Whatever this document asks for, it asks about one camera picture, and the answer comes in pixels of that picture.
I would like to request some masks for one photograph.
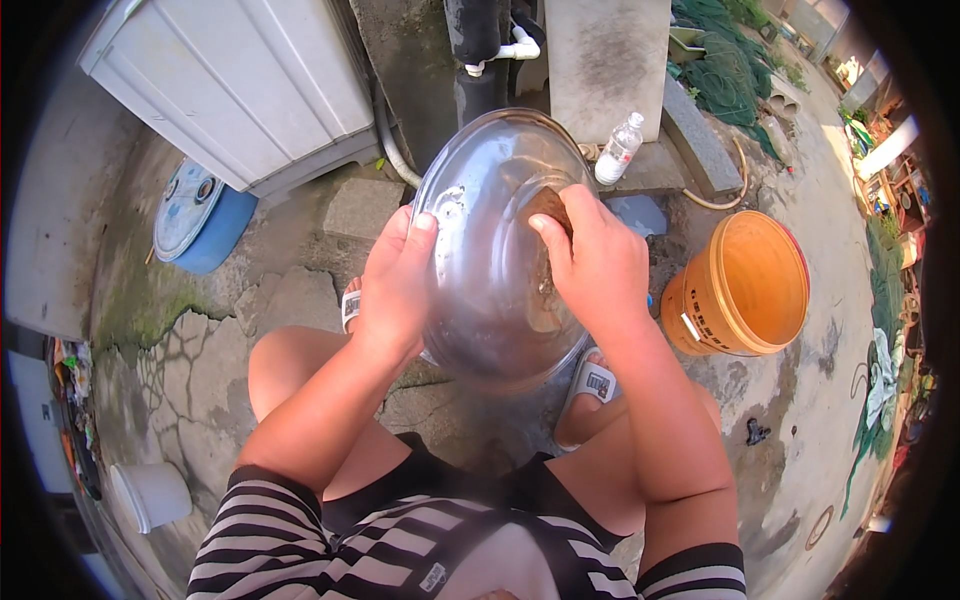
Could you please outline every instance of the concrete floor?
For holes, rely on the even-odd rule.
[[[804,330],[772,356],[679,355],[721,405],[754,598],[822,594],[852,549],[877,469],[872,459],[861,464],[851,511],[838,520],[865,393],[861,386],[852,397],[851,387],[872,340],[872,296],[837,94],[806,67],[811,93],[798,92],[803,110],[796,118],[793,174],[776,168],[739,131],[712,121],[731,156],[734,136],[748,155],[751,188],[736,210],[758,209],[779,219],[804,249],[811,286]],[[151,132],[140,140],[110,201],[113,218],[104,233],[92,315],[105,463],[169,461],[194,501],[189,517],[141,536],[117,509],[104,478],[103,510],[115,516],[127,548],[170,597],[184,594],[197,547],[254,426],[246,379],[252,345],[283,324],[339,329],[338,298],[362,272],[370,244],[324,236],[325,210],[345,180],[388,178],[354,165],[301,186],[282,204],[261,202],[227,262],[208,276],[192,276],[156,260],[143,264],[156,201],[181,157]],[[731,211],[710,211],[679,195],[657,200],[670,220],[666,235],[650,239],[656,260],[651,291],[659,301],[666,281]],[[550,434],[571,371],[523,397],[480,398],[419,361],[395,384],[378,418],[395,432],[419,431],[450,462],[503,470],[536,450],[559,452]],[[745,445],[749,418],[772,429],[753,447]],[[831,505],[836,516],[806,551],[811,528]],[[642,534],[615,553],[635,576],[641,550]]]

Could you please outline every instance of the thigh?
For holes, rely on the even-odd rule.
[[[282,327],[256,343],[250,357],[248,386],[257,421],[292,396],[349,340],[348,335],[310,327]],[[410,455],[404,444],[371,420],[324,490],[322,500],[357,492],[394,470]]]
[[[693,387],[720,429],[716,400],[700,384]],[[646,502],[636,479],[633,431],[626,410],[603,406],[598,412],[605,409],[617,414],[609,425],[573,452],[547,461],[546,466],[601,527],[617,536],[630,536],[643,529],[646,521]]]

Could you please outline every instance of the metal bowl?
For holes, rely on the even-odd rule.
[[[553,287],[546,247],[520,210],[544,186],[596,189],[569,134],[536,110],[489,112],[457,132],[423,177],[414,215],[440,230],[423,341],[433,362],[491,394],[532,389],[587,339]]]

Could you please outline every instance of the clear water bottle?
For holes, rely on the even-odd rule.
[[[604,185],[613,185],[627,170],[630,159],[643,143],[640,126],[643,125],[643,115],[631,112],[626,123],[617,125],[611,133],[610,141],[604,147],[597,164],[593,168],[593,175]]]

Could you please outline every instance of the person's left hand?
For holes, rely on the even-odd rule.
[[[426,266],[437,241],[437,219],[422,213],[410,227],[411,211],[403,206],[395,212],[370,250],[363,274],[363,318],[351,340],[365,349],[364,355],[397,366],[423,350],[429,308]]]

